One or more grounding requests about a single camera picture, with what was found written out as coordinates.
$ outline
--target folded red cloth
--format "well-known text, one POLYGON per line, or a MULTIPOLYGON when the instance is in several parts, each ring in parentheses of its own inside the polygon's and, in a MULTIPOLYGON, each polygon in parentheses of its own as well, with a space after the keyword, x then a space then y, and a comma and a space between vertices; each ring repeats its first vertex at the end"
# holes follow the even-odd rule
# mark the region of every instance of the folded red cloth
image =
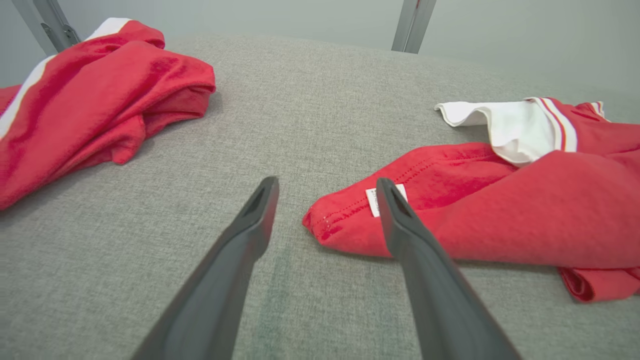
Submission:
POLYGON ((212 67, 163 48, 160 31, 111 18, 0 89, 0 209, 69 172, 123 164, 167 124, 202 117, 212 67))
POLYGON ((303 225, 326 247, 390 256, 365 194, 387 177, 452 258, 559 266, 581 301, 628 297, 640 290, 640 126, 553 101, 579 152, 517 168, 485 143, 421 147, 320 198, 303 225))

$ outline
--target gray fabric surface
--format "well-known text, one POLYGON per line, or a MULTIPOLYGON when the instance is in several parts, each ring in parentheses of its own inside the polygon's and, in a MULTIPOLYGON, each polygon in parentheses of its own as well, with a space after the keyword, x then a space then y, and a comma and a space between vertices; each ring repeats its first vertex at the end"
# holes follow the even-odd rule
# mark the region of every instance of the gray fabric surface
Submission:
MULTIPOLYGON (((4 356, 129 357, 259 181, 276 175, 271 244, 235 357, 419 357, 399 265, 322 248, 301 225, 308 207, 416 147, 488 140, 485 128, 447 126, 438 102, 604 100, 613 121, 636 121, 632 99, 425 56, 268 37, 194 37, 172 49, 214 66, 204 118, 0 215, 4 356)), ((553 268, 461 268, 526 359, 640 353, 640 297, 577 304, 553 268)))

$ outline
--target red stripe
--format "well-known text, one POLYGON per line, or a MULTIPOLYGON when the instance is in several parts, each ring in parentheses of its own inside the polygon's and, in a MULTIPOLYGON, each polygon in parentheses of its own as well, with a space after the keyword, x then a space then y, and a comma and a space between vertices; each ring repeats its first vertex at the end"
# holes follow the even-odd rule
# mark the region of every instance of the red stripe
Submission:
POLYGON ((542 102, 542 105, 545 106, 547 111, 549 113, 551 113, 551 115, 554 116, 554 119, 558 123, 558 126, 560 126, 560 134, 562 135, 562 141, 560 142, 560 149, 562 149, 562 151, 564 151, 564 147, 566 145, 566 134, 564 133, 564 126, 562 125, 562 123, 560 122, 560 120, 558 119, 556 114, 553 111, 551 111, 551 109, 547 106, 547 103, 542 98, 540 98, 540 102, 542 102))

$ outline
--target gray cushion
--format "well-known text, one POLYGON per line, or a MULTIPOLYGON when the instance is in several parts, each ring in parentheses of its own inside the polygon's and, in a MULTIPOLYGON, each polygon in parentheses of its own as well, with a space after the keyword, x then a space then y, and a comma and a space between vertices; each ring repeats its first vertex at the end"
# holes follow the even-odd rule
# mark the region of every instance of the gray cushion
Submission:
MULTIPOLYGON (((413 54, 269 37, 193 37, 172 49, 214 66, 204 118, 1 215, 5 355, 129 357, 259 181, 276 175, 271 244, 234 355, 419 357, 399 265, 322 248, 301 225, 308 207, 416 147, 488 140, 486 128, 447 126, 438 102, 546 95, 604 100, 611 120, 637 118, 618 94, 413 54)), ((577 304, 553 268, 461 268, 527 359, 640 351, 640 297, 577 304)))

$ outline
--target stitching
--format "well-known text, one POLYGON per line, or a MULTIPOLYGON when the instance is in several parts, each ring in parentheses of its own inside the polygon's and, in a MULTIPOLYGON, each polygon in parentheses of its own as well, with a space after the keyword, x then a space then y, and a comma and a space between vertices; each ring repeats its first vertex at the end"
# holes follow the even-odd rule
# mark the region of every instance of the stitching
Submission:
MULTIPOLYGON (((394 183, 398 182, 400 179, 403 178, 403 176, 405 176, 407 173, 411 172, 412 170, 414 170, 415 168, 417 168, 418 166, 422 165, 424 162, 427 162, 429 160, 439 160, 439 161, 448 161, 448 162, 453 162, 453 161, 461 161, 461 160, 477 160, 477 159, 486 159, 486 158, 491 158, 492 156, 494 156, 494 154, 486 154, 486 155, 481 155, 481 156, 474 156, 471 158, 468 157, 459 157, 459 158, 454 158, 454 159, 442 159, 442 158, 437 158, 436 156, 432 156, 430 158, 426 158, 420 162, 418 162, 417 164, 415 164, 414 166, 412 166, 411 168, 409 168, 409 170, 407 170, 406 172, 402 173, 402 175, 398 176, 397 178, 394 179, 394 183)), ((435 165, 435 162, 432 162, 431 164, 427 165, 424 168, 419 169, 416 173, 414 173, 413 175, 411 175, 408 179, 404 180, 404 181, 409 181, 411 179, 413 179, 414 177, 418 176, 421 172, 425 171, 426 169, 428 169, 429 167, 435 165)), ((365 196, 363 199, 358 200, 357 202, 354 202, 353 204, 347 206, 346 208, 343 208, 341 210, 338 211, 334 211, 333 213, 330 213, 328 215, 326 215, 325 217, 323 217, 321 220, 318 220, 315 224, 311 225, 312 227, 317 226, 318 224, 320 224, 323 221, 326 221, 326 218, 335 215, 337 213, 341 213, 345 210, 351 209, 353 206, 356 206, 357 204, 363 202, 367 200, 367 197, 365 196)), ((352 217, 353 215, 355 215, 356 213, 358 213, 360 209, 356 210, 354 213, 350 214, 350 215, 346 215, 342 218, 338 218, 336 219, 334 222, 331 222, 330 225, 334 225, 346 218, 352 217)))

